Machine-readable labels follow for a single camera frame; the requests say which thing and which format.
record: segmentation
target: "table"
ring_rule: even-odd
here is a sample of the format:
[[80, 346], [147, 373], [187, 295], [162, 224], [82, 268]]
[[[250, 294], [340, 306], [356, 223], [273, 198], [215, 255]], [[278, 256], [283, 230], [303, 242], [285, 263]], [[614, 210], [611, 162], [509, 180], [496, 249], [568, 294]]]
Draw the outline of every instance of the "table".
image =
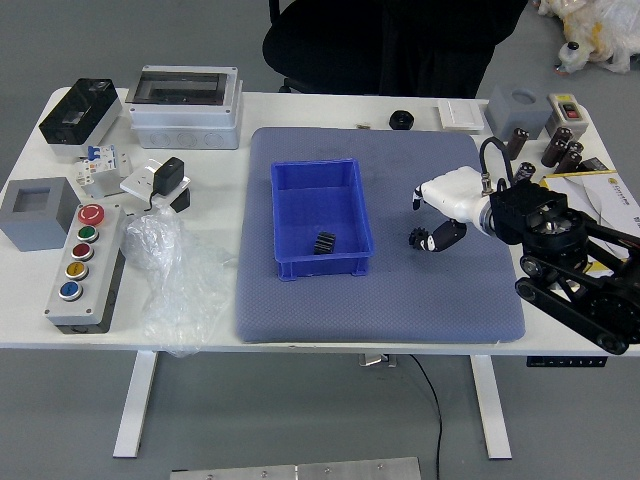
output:
[[[44, 108], [40, 121], [58, 103], [67, 89], [54, 92]], [[119, 89], [124, 101], [126, 90]], [[479, 100], [481, 108], [487, 102]], [[103, 144], [115, 144], [119, 152], [127, 153], [136, 168], [148, 158], [177, 156], [185, 161], [186, 174], [192, 178], [191, 206], [180, 213], [185, 227], [205, 232], [216, 245], [237, 255], [244, 198], [248, 178], [251, 136], [260, 127], [304, 126], [331, 128], [390, 129], [388, 120], [395, 110], [408, 110], [415, 117], [414, 130], [441, 130], [437, 100], [429, 98], [391, 98], [368, 96], [285, 95], [243, 93], [244, 113], [240, 127], [240, 147], [237, 150], [144, 150], [130, 129], [131, 120], [124, 108], [110, 129]], [[485, 127], [474, 135], [479, 146], [491, 135]], [[538, 140], [530, 140], [519, 160], [540, 165], [539, 159], [548, 144], [546, 132]], [[598, 157], [613, 168], [595, 126], [591, 123], [581, 137], [585, 154]], [[488, 161], [492, 161], [489, 149]], [[37, 126], [30, 135], [9, 180], [67, 176], [74, 188], [75, 159], [56, 157], [46, 144]], [[81, 201], [89, 198], [77, 187]], [[116, 195], [101, 202], [123, 205], [127, 212], [140, 211], [146, 205], [130, 195]], [[520, 247], [511, 248], [514, 268], [519, 267]], [[0, 347], [46, 349], [109, 349], [138, 351], [129, 396], [125, 403], [121, 430], [114, 456], [136, 456], [149, 395], [156, 352], [161, 342], [145, 336], [141, 312], [149, 293], [144, 275], [125, 267], [111, 329], [101, 335], [63, 335], [44, 316], [43, 307], [50, 283], [58, 268], [61, 251], [48, 250], [20, 253], [4, 235], [0, 235], [0, 255], [4, 268], [0, 272]], [[437, 354], [470, 355], [478, 389], [485, 433], [492, 458], [510, 458], [506, 430], [499, 406], [491, 355], [605, 355], [591, 342], [580, 337], [559, 322], [523, 302], [526, 333], [511, 343], [498, 344], [415, 344], [415, 343], [252, 343], [238, 339], [234, 329], [233, 308], [217, 323], [213, 336], [202, 351], [215, 352], [315, 352], [359, 354]], [[640, 347], [632, 346], [626, 355], [640, 355]], [[489, 437], [497, 435], [496, 443]]]

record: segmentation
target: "robotic arm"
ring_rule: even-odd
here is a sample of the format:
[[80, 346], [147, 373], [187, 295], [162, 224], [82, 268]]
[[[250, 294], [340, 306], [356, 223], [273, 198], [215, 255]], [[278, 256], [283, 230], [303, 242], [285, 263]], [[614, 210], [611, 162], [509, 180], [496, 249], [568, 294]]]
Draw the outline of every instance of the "robotic arm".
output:
[[[482, 174], [462, 167], [415, 189], [414, 210], [424, 201], [450, 220], [431, 235], [415, 229], [409, 243], [441, 251], [464, 236], [460, 225], [466, 232], [465, 224], [472, 223], [508, 245], [522, 244], [520, 265], [528, 277], [515, 284], [522, 299], [609, 353], [620, 355], [640, 343], [640, 238], [598, 225], [570, 209], [566, 195], [517, 174], [507, 175], [510, 185], [501, 179], [494, 190], [483, 152], [496, 141], [492, 137], [481, 147]], [[628, 259], [618, 259], [590, 237], [625, 248]], [[613, 273], [588, 275], [589, 257]]]

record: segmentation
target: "gray floor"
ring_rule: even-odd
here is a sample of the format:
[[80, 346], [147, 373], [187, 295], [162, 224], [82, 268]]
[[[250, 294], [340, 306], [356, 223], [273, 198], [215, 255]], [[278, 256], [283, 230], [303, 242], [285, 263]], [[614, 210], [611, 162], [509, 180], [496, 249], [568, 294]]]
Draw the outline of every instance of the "gray floor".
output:
[[[281, 78], [260, 52], [268, 25], [262, 0], [3, 2], [0, 182], [51, 92], [83, 76], [128, 87], [144, 64], [235, 65], [246, 90], [276, 91]], [[560, 78], [551, 67], [561, 43], [560, 24], [528, 6], [479, 96], [498, 82], [572, 92], [640, 198], [638, 65]], [[164, 479], [172, 469], [402, 456], [435, 478], [434, 404], [407, 357], [396, 369], [361, 369], [353, 355], [161, 355], [139, 458], [113, 459], [133, 361], [131, 352], [1, 350], [0, 478]], [[638, 360], [553, 370], [495, 358], [510, 461], [486, 459], [468, 359], [421, 361], [443, 411], [443, 479], [638, 478]]]

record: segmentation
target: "table leg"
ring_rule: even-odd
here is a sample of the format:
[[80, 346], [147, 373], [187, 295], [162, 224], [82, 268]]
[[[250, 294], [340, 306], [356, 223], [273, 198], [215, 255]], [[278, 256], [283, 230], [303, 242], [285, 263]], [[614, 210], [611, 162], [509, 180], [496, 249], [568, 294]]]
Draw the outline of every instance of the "table leg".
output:
[[139, 351], [136, 355], [129, 392], [120, 421], [118, 439], [113, 451], [114, 457], [135, 458], [138, 456], [157, 355], [157, 352], [150, 351]]
[[502, 415], [498, 384], [490, 355], [471, 355], [471, 368], [476, 383], [482, 428], [490, 459], [510, 459], [511, 448]]

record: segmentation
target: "yellow button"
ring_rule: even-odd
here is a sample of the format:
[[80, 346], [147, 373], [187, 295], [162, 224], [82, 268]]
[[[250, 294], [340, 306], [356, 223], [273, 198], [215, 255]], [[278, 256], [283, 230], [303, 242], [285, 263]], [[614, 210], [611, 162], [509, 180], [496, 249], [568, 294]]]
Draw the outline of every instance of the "yellow button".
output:
[[82, 262], [73, 262], [67, 266], [65, 273], [72, 280], [82, 280], [89, 273], [89, 269]]

